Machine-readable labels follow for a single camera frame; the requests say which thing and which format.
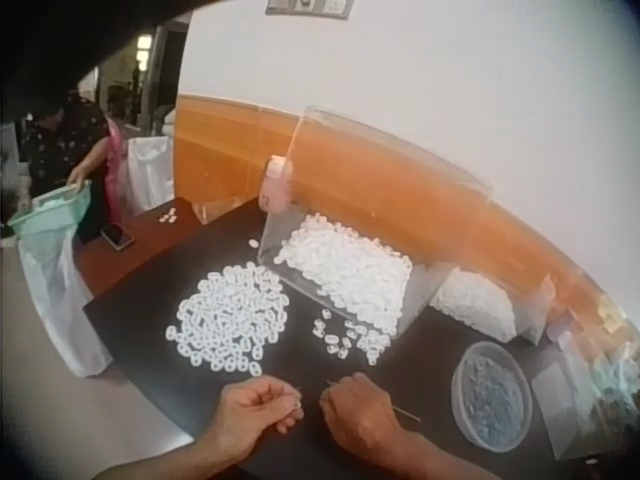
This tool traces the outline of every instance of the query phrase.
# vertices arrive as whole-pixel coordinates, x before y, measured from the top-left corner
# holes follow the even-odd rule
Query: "table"
[[[172,207],[178,217],[176,222],[160,223],[158,219]],[[117,252],[99,237],[75,257],[76,268],[96,297],[160,252],[189,238],[202,224],[191,204],[176,198],[123,222],[122,226],[135,240],[127,249]]]
[[[165,340],[164,332],[177,322],[180,301],[197,290],[198,281],[208,272],[256,260],[257,251],[248,241],[261,237],[264,221],[257,202],[249,202],[148,261],[85,308],[124,373],[194,437],[209,425],[222,387],[246,379],[247,374],[194,369],[177,353],[175,344]],[[535,401],[529,435],[510,453],[495,455],[476,448],[459,432],[451,412],[451,378],[465,349],[485,340],[483,335],[427,309],[385,352],[378,366],[370,368],[364,355],[355,350],[346,361],[330,357],[324,342],[311,333],[321,307],[293,288],[285,285],[284,291],[291,300],[287,330],[278,344],[266,349],[262,366],[265,373],[300,389],[306,418],[289,435],[267,438],[243,464],[248,472],[274,479],[387,478],[386,472],[360,462],[333,443],[317,405],[328,379],[363,371],[391,393],[396,406],[422,418],[422,423],[400,419],[406,427],[420,431],[441,448],[505,480],[569,477],[569,466],[553,459]],[[334,321],[342,326],[340,319]],[[507,349],[529,379],[544,366],[539,350],[524,341],[516,340]]]

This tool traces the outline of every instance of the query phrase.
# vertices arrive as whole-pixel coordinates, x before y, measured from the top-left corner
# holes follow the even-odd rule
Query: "smartphone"
[[[104,227],[100,231],[100,234],[118,252],[121,252],[133,243],[133,237],[125,232],[120,225],[115,223],[111,223]]]

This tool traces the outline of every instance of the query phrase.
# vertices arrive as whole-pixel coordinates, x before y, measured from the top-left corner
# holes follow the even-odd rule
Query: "plastic bottle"
[[[260,189],[260,208],[267,213],[282,213],[291,202],[291,162],[272,155],[267,164]]]

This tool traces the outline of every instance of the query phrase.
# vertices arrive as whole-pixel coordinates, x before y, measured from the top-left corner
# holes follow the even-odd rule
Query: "floor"
[[[17,250],[2,249],[0,261],[3,435],[39,477],[87,480],[191,441],[114,365],[75,377],[35,311]]]

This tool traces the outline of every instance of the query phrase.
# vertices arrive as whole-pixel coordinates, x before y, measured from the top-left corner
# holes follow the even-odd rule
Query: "wall plate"
[[[269,0],[267,15],[306,15],[347,20],[355,0]]]

